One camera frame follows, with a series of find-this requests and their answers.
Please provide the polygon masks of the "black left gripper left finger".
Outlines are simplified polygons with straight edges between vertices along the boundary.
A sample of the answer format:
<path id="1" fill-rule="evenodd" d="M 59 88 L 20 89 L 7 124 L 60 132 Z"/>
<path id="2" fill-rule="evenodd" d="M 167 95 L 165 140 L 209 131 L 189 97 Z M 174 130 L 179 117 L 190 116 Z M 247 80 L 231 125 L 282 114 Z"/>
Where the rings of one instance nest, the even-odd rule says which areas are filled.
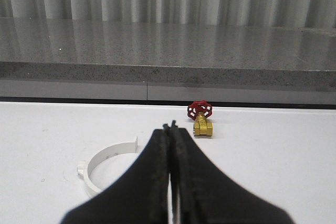
<path id="1" fill-rule="evenodd" d="M 169 141 L 154 130 L 142 153 L 111 186 L 69 211 L 62 223 L 167 223 Z"/>

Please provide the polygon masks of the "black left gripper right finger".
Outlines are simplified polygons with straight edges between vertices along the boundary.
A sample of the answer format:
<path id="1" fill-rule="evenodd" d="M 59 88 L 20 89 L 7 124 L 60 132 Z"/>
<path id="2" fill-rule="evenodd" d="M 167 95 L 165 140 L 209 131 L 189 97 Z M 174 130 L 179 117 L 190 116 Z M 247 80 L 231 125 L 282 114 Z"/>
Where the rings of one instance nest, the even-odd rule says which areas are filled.
<path id="1" fill-rule="evenodd" d="M 174 223 L 291 223 L 281 208 L 235 183 L 185 128 L 169 128 Z"/>

